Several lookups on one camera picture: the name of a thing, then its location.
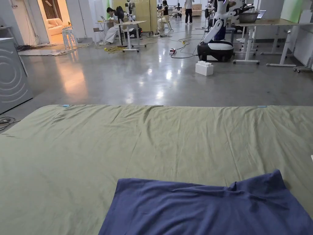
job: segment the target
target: laptop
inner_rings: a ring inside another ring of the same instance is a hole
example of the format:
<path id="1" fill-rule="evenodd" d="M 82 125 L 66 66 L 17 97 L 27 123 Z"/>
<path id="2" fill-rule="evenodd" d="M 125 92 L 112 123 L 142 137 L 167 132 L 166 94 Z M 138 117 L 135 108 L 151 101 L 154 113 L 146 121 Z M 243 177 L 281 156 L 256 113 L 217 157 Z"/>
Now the laptop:
<path id="1" fill-rule="evenodd" d="M 257 17 L 257 19 L 261 19 L 263 17 L 263 15 L 265 14 L 266 10 L 259 10 L 259 15 Z"/>

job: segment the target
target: white pants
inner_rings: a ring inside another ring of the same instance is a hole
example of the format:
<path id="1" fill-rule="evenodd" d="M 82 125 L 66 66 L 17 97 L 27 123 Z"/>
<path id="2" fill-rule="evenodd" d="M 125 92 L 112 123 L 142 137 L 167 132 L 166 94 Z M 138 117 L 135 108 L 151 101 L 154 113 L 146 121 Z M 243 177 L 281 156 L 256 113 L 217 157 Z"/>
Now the white pants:
<path id="1" fill-rule="evenodd" d="M 158 19 L 158 21 L 157 21 L 157 28 L 158 28 L 158 30 L 163 30 L 163 25 L 162 25 L 161 22 L 164 21 L 164 20 L 166 20 L 165 17 L 162 17 L 162 18 Z"/>
<path id="2" fill-rule="evenodd" d="M 118 25 L 114 25 L 113 27 L 109 28 L 109 30 L 106 33 L 104 41 L 113 43 L 114 39 L 116 37 L 116 34 L 118 33 L 119 30 L 120 29 L 119 29 Z"/>

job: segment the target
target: white foam block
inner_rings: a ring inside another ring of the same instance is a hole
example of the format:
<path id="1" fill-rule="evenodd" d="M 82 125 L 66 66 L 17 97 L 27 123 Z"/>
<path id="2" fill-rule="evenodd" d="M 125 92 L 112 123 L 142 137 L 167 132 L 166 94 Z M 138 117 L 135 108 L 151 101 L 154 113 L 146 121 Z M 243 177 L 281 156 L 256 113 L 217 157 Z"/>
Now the white foam block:
<path id="1" fill-rule="evenodd" d="M 198 61 L 196 63 L 196 73 L 209 76 L 213 74 L 213 65 L 205 61 Z"/>

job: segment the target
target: bed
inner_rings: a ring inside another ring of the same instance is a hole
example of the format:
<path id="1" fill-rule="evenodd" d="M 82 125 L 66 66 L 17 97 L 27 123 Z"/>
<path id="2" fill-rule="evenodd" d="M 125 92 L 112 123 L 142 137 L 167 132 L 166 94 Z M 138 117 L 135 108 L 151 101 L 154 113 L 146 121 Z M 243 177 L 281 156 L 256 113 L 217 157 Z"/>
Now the bed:
<path id="1" fill-rule="evenodd" d="M 313 107 L 42 107 L 0 134 L 0 234 L 98 234 L 120 178 L 279 169 L 313 217 Z"/>

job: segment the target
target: polished concrete floor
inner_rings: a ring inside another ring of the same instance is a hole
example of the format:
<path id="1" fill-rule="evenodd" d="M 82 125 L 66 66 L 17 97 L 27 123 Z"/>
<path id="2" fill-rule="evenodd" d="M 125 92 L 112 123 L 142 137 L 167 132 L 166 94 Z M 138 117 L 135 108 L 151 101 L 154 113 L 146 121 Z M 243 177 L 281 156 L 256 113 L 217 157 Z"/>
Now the polished concrete floor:
<path id="1" fill-rule="evenodd" d="M 196 17 L 194 24 L 188 26 L 181 19 L 178 22 L 174 19 L 171 38 L 143 37 L 142 42 L 151 44 L 139 53 L 108 54 L 91 45 L 58 57 L 24 56 L 34 99 L 1 116 L 22 119 L 51 104 L 313 105 L 312 73 L 298 74 L 292 68 L 265 66 L 269 62 L 278 63 L 279 56 L 258 54 L 259 66 L 215 62 L 214 74 L 209 77 L 195 73 L 197 56 L 188 59 L 169 56 L 170 48 L 182 47 L 178 39 L 192 36 L 190 45 L 176 55 L 190 56 L 186 53 L 193 53 L 203 37 L 203 30 L 195 28 L 203 25 Z M 261 44 L 259 50 L 270 51 L 271 45 Z"/>

